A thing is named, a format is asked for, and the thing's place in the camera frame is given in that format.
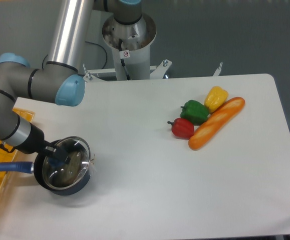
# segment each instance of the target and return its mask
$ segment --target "warning sticker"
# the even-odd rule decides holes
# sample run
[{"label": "warning sticker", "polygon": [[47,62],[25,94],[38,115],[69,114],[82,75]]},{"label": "warning sticker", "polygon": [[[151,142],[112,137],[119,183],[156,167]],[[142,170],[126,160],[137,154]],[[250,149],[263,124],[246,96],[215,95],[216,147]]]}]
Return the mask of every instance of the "warning sticker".
[{"label": "warning sticker", "polygon": [[128,50],[123,50],[119,52],[120,59],[126,59],[130,57]]}]

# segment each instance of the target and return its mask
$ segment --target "baguette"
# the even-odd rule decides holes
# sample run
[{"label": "baguette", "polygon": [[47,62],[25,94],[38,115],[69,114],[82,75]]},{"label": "baguette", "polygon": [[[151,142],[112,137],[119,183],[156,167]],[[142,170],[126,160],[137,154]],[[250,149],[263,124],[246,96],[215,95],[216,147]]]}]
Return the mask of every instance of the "baguette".
[{"label": "baguette", "polygon": [[193,150],[204,146],[226,123],[235,117],[245,106],[245,100],[234,97],[217,109],[189,139],[188,145]]}]

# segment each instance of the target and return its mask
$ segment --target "blue handle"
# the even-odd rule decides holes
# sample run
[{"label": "blue handle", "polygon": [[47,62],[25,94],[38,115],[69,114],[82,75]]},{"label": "blue handle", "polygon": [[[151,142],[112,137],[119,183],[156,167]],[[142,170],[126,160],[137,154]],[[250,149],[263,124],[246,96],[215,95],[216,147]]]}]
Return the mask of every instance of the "blue handle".
[{"label": "blue handle", "polygon": [[32,161],[0,162],[0,172],[21,172],[31,174]]}]

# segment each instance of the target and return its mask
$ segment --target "metal pot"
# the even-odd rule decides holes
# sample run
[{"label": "metal pot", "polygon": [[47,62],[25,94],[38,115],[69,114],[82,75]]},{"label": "metal pot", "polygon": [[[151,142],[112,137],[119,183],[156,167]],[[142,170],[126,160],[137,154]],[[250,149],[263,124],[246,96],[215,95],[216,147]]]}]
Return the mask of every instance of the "metal pot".
[{"label": "metal pot", "polygon": [[80,191],[90,179],[89,165],[94,159],[87,142],[81,137],[70,136],[52,144],[68,153],[71,158],[68,164],[40,153],[34,163],[0,162],[0,172],[34,173],[41,186],[57,195]]}]

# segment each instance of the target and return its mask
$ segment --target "black cable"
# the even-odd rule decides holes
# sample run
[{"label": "black cable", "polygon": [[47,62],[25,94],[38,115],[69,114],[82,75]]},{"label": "black cable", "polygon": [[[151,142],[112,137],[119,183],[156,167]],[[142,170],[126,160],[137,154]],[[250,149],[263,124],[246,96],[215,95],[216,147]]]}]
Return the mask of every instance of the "black cable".
[{"label": "black cable", "polygon": [[[123,44],[123,41],[121,39],[119,39],[119,43],[118,43],[118,51],[122,52],[122,44]],[[126,77],[127,77],[127,80],[131,80],[130,79],[130,76],[129,76],[129,73],[127,71],[127,68],[126,68],[126,64],[125,64],[125,61],[123,58],[120,59],[120,62],[121,62],[121,65],[123,66],[124,70],[125,70],[125,74],[126,74]]]},{"label": "black cable", "polygon": [[41,68],[44,69],[44,62],[46,60],[46,58],[48,57],[48,54],[45,56],[44,60],[43,60],[43,63],[41,64]]},{"label": "black cable", "polygon": [[105,49],[103,46],[101,46],[100,44],[98,44],[98,43],[94,43],[94,42],[91,42],[91,41],[85,41],[85,42],[88,43],[88,44],[93,44],[93,45],[99,46],[99,47],[101,47],[102,50],[105,52],[106,60],[105,60],[105,63],[104,63],[104,65],[103,65],[103,67],[101,68],[101,69],[104,69],[105,66],[106,66],[106,64],[107,64],[107,60],[108,60],[108,54],[107,54],[106,49]]},{"label": "black cable", "polygon": [[[99,47],[101,47],[102,50],[105,52],[106,60],[105,60],[105,63],[104,63],[104,65],[103,65],[103,67],[101,68],[101,69],[104,69],[105,66],[106,66],[106,64],[107,64],[107,61],[108,61],[108,54],[107,54],[106,49],[105,49],[103,46],[101,46],[100,44],[98,44],[98,43],[94,43],[94,42],[91,42],[91,41],[85,41],[85,42],[88,43],[88,44],[93,44],[93,45],[99,46]],[[45,60],[46,60],[47,57],[48,57],[48,54],[44,57],[43,62],[41,63],[41,68],[42,68],[42,70],[44,69],[44,63],[45,63]]]}]

